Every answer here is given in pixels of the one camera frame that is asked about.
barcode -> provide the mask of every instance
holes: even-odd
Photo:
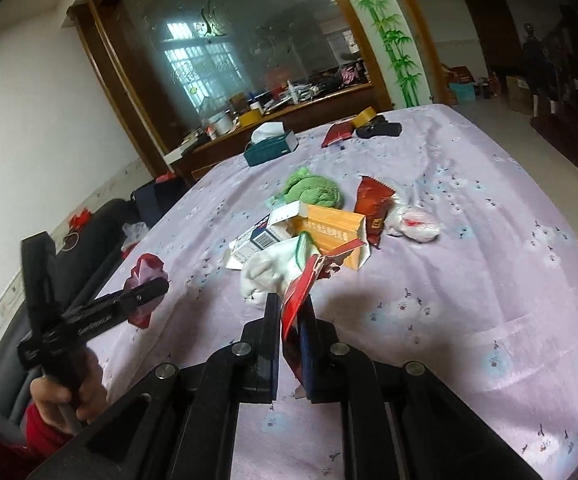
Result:
[[[261,232],[252,240],[252,242],[255,243],[260,249],[266,249],[270,245],[275,244],[277,241],[278,240],[267,231]]]

green tissue box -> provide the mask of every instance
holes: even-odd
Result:
[[[298,146],[298,139],[293,131],[284,135],[261,140],[256,144],[251,142],[245,149],[245,159],[250,166],[257,166],[268,160],[293,152]]]

yellow object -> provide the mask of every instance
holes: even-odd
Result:
[[[250,112],[240,116],[240,127],[246,128],[247,126],[251,126],[252,124],[257,123],[261,119],[262,114],[260,113],[260,110],[251,110]]]
[[[362,128],[362,126],[365,126],[365,124],[367,124],[377,115],[378,114],[375,112],[373,108],[368,107],[365,108],[362,112],[360,112],[357,116],[355,116],[355,118],[352,119],[351,122],[354,124],[354,127]]]
[[[358,270],[369,257],[365,215],[309,204],[307,217],[294,216],[291,223],[296,233],[307,231],[323,254],[356,238],[364,241],[363,247],[358,247],[346,257],[344,265],[350,269]]]

white wall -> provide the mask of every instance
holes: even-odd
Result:
[[[0,34],[0,297],[20,240],[53,231],[137,158],[76,30],[51,18]]]
[[[417,0],[429,24],[441,62],[466,65],[474,77],[487,76],[478,34],[464,0]],[[566,0],[507,0],[521,43],[523,24],[534,24],[542,38],[560,20],[559,4]]]

green bamboo painting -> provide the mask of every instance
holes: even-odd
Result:
[[[418,106],[418,82],[422,74],[418,64],[404,51],[405,46],[413,41],[399,28],[402,16],[391,12],[392,5],[389,0],[357,0],[356,3],[371,15],[391,68],[396,73],[405,106]]]

